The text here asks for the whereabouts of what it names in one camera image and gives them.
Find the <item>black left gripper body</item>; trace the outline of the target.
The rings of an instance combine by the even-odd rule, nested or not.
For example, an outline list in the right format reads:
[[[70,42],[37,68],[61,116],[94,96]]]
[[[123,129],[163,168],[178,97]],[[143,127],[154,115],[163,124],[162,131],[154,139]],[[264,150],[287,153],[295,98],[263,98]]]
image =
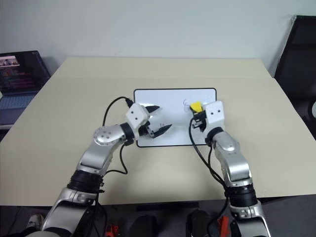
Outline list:
[[[153,107],[145,107],[146,111],[150,114],[154,111]],[[150,129],[150,122],[149,120],[142,126],[140,126],[138,132],[140,136],[149,135],[151,138],[154,136],[154,132]]]

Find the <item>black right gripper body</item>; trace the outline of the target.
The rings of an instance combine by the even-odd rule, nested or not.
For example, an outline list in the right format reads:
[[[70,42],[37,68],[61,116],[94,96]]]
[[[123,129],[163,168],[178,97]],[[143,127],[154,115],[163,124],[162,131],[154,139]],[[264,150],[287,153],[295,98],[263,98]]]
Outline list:
[[[192,128],[199,129],[200,132],[204,132],[206,129],[206,117],[193,117]]]

